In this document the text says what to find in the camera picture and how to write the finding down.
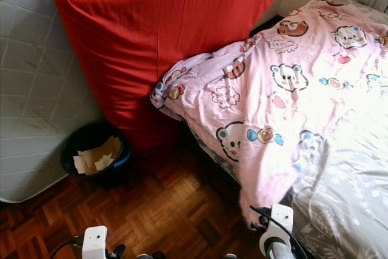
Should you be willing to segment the pink cartoon blanket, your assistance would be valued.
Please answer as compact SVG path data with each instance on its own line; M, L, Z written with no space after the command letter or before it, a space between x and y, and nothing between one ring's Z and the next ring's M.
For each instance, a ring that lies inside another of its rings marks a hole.
M213 53L175 63L150 103L233 168L249 226L280 203L346 111L388 76L388 10L311 0Z

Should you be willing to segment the bed with grey floral sheet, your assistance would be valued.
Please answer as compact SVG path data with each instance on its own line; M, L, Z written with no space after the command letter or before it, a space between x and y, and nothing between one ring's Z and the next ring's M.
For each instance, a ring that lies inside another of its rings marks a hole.
M293 209L293 233L314 257L388 259L388 76L346 111L278 204Z

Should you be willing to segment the white paper scrap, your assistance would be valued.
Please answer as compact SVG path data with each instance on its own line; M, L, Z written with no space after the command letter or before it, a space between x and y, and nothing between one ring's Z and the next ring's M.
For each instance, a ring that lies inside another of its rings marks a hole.
M100 159L95 160L94 166L97 172L110 166L114 158L111 155L103 155Z
M74 160L74 166L77 170L78 174L89 174L89 166L86 163L85 157L78 155L78 156L73 156Z

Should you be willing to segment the blue bin liner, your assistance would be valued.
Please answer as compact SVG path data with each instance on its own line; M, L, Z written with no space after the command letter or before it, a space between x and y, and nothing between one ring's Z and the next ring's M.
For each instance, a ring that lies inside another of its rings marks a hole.
M112 166L120 167L124 165L125 162L127 162L127 160L131 157L131 153L132 153L131 150L127 150L125 152L120 153L119 156L117 156L116 159L114 159Z

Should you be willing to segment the tan cardboard piece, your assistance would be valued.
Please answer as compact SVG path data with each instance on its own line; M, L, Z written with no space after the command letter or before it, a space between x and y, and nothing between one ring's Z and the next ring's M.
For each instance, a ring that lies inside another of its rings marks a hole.
M89 174L97 173L94 166L95 160L100 159L103 155L111 155L116 159L120 152L120 146L119 138L112 135L111 137L108 137L102 145L91 150L77 151L77 154L85 157L90 170Z

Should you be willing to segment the black waste bin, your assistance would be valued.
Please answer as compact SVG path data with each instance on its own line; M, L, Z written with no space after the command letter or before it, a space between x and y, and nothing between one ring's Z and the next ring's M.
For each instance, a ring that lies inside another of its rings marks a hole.
M60 150L60 165L64 172L75 178L83 179L106 189L116 187L128 178L130 170L130 158L120 167L113 167L112 164L94 174L78 174L74 166L73 156L77 151L85 151L102 145L108 137L118 137L120 140L120 153L131 150L127 140L121 135L119 129L106 121L91 123L82 126L67 137Z

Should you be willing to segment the grey quilted mattress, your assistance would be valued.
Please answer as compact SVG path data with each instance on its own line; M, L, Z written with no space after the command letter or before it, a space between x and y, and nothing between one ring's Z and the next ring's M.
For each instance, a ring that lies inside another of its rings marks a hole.
M102 113L55 0L0 0L0 199L22 203L60 181L64 141Z

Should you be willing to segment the large red mattress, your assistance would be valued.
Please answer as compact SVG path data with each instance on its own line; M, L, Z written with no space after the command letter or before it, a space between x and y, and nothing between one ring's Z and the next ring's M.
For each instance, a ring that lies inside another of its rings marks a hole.
M178 125L152 88L176 62L249 37L274 0L54 0L95 101L133 153L172 144Z

